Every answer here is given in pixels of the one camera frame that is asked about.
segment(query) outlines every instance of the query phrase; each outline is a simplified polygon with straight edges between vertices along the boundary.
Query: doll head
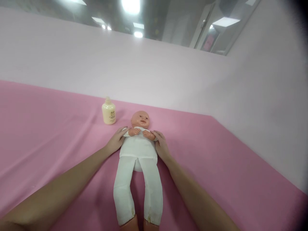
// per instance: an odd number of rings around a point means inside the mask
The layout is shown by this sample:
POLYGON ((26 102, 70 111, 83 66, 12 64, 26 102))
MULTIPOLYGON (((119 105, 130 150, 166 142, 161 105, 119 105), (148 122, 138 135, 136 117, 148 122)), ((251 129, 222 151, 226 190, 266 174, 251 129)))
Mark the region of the doll head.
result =
POLYGON ((132 119, 131 123, 133 127, 148 128, 150 125, 150 117, 145 111, 137 111, 132 119))

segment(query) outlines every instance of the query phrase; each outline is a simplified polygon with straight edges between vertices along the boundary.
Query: pink mat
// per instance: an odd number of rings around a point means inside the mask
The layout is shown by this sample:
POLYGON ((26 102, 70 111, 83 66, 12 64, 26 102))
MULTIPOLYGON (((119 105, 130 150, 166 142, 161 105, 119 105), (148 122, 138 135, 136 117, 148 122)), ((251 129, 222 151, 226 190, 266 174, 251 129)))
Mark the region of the pink mat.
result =
MULTIPOLYGON (((137 110, 162 131, 172 155, 242 230, 291 230, 307 197, 214 118, 115 101, 117 122, 105 125, 104 99, 0 81, 0 217, 55 176, 103 147, 137 110)), ((113 154, 53 230, 118 230, 113 154)), ((159 159, 164 195, 161 230, 197 230, 159 159)), ((142 173, 131 191, 141 225, 142 173)))

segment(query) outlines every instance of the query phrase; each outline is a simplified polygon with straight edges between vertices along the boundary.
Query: lotion bottle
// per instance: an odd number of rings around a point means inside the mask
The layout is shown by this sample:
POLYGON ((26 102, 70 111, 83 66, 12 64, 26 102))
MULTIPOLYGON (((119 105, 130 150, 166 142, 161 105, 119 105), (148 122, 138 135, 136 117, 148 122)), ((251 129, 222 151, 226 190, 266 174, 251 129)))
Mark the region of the lotion bottle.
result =
POLYGON ((114 124, 116 121, 116 106, 110 101, 110 98, 107 96, 105 103, 102 105, 103 119, 105 124, 114 124))

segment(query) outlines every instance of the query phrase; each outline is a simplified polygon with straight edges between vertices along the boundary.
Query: white doll outfit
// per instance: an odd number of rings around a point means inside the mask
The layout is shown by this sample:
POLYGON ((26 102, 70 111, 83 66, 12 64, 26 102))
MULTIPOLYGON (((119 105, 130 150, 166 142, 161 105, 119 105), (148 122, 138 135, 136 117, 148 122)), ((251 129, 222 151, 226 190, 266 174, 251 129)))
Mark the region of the white doll outfit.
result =
POLYGON ((157 168, 157 153, 154 141, 143 136, 142 127, 136 136, 125 133, 120 150, 120 160, 116 172, 113 197, 119 225, 123 225, 135 215, 135 206, 130 190, 133 170, 143 172, 145 181, 144 219, 160 225, 163 212, 163 191, 157 168))

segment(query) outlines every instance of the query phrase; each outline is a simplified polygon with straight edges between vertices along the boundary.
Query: fluorescent light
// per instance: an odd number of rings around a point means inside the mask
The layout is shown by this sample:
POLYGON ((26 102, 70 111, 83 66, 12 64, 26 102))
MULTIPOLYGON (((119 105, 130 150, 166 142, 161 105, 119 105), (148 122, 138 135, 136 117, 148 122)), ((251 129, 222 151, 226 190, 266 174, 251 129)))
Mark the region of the fluorescent light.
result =
POLYGON ((136 31, 136 32, 134 33, 134 36, 137 37, 137 38, 142 38, 142 37, 143 37, 143 34, 142 34, 141 32, 139 32, 139 31, 136 31))
POLYGON ((217 26, 228 27, 228 26, 231 26, 232 24, 237 23, 239 21, 240 20, 238 20, 238 19, 232 19, 232 18, 224 17, 222 19, 219 19, 216 22, 213 22, 213 24, 217 25, 217 26))
POLYGON ((256 2, 256 0, 248 0, 248 1, 246 2, 246 4, 247 4, 247 5, 250 5, 250 6, 253 6, 255 2, 256 2))
POLYGON ((81 5, 87 5, 83 0, 69 0, 69 1, 81 4, 81 5))
POLYGON ((122 6, 129 14, 138 14, 140 12, 140 0, 122 0, 122 6))
POLYGON ((105 23, 105 22, 104 22, 102 19, 100 19, 100 18, 95 18, 95 17, 92 17, 92 18, 93 18, 93 20, 94 20, 95 22, 102 23, 102 24, 105 23))
POLYGON ((133 22, 133 24, 134 24, 134 27, 136 27, 136 28, 144 29, 144 25, 143 24, 136 23, 136 22, 133 22))

